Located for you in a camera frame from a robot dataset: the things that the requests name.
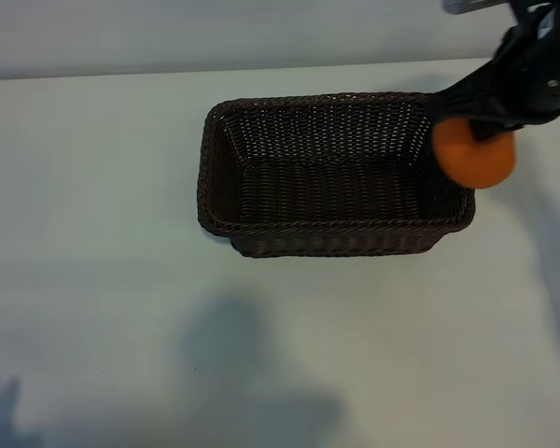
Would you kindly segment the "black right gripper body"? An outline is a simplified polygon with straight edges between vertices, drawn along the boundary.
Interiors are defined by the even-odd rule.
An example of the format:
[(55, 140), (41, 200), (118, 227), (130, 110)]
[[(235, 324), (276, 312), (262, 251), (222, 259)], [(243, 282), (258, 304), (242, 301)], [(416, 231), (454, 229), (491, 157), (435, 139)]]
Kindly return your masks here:
[(498, 114), (545, 124), (560, 116), (560, 1), (510, 1), (517, 24), (494, 57)]

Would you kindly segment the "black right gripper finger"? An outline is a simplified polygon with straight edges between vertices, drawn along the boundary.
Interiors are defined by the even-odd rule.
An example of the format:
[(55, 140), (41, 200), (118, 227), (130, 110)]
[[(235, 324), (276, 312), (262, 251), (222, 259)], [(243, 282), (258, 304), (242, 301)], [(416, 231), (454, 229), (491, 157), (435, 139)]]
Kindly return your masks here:
[(427, 99), (427, 116), (431, 123), (464, 118), (489, 120), (498, 114), (493, 64), (485, 63), (454, 85), (432, 93)]
[(469, 119), (469, 128), (476, 141), (487, 141), (506, 133), (513, 133), (524, 128), (524, 126), (525, 121), (518, 118), (504, 121)]

